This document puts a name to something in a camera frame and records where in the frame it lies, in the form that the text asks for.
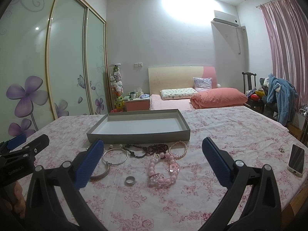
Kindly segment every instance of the flower stem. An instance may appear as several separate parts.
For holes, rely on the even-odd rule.
[[[34,125],[34,127],[35,127],[35,130],[38,131],[39,129],[38,129],[37,125],[36,125],[36,122],[35,122],[33,113],[31,113],[31,118],[32,118],[32,122],[33,122],[33,125]]]

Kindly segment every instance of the headboard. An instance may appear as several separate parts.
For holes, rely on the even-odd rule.
[[[149,68],[150,94],[160,95],[162,89],[193,88],[193,77],[212,77],[212,88],[217,87],[214,67],[172,66]]]

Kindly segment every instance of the pink curtain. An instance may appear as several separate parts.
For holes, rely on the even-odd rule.
[[[294,85],[297,108],[308,103],[308,20],[296,0],[260,7],[269,36],[272,71]]]

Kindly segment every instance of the blue blanket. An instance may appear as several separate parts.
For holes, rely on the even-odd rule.
[[[293,120],[295,114],[295,98],[298,96],[297,91],[294,86],[285,79],[276,78],[273,74],[270,74],[267,103],[272,103],[275,95],[277,99],[278,122],[285,126],[288,121]]]

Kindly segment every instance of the metal screw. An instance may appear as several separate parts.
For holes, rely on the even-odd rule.
[[[36,171],[36,172],[39,172],[39,171],[41,171],[41,170],[42,170],[42,166],[41,166],[41,165],[35,167],[35,171]]]
[[[241,161],[241,160],[237,160],[237,161],[235,162],[235,164],[236,164],[238,167],[244,166],[244,162]]]
[[[268,171],[270,171],[270,170],[272,169],[272,167],[271,167],[270,165],[268,165],[268,164],[265,164],[265,165],[264,165],[264,168],[265,168],[266,170],[268,170]]]
[[[63,164],[62,164],[62,167],[69,167],[70,166],[70,161],[65,161]]]

